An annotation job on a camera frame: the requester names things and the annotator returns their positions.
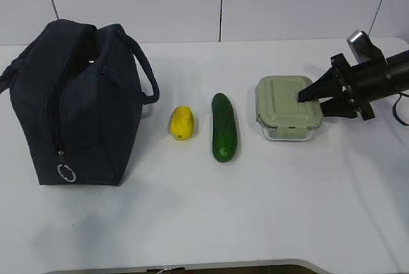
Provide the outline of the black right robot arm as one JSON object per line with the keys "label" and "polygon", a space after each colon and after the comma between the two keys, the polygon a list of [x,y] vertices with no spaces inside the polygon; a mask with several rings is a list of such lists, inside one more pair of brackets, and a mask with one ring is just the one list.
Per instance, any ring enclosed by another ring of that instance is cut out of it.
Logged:
{"label": "black right robot arm", "polygon": [[371,102],[408,90],[408,51],[351,66],[343,54],[331,57],[331,67],[316,82],[298,92],[299,102],[326,98],[325,117],[375,118]]}

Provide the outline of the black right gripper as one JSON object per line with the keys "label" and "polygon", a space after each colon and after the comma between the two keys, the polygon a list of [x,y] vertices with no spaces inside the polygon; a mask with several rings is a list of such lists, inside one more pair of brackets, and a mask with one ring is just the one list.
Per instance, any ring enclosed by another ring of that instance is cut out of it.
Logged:
{"label": "black right gripper", "polygon": [[343,54],[331,57],[332,67],[316,82],[298,93],[298,102],[311,102],[330,98],[320,103],[324,117],[353,119],[360,113],[364,121],[374,119],[374,111],[357,90],[352,69]]}

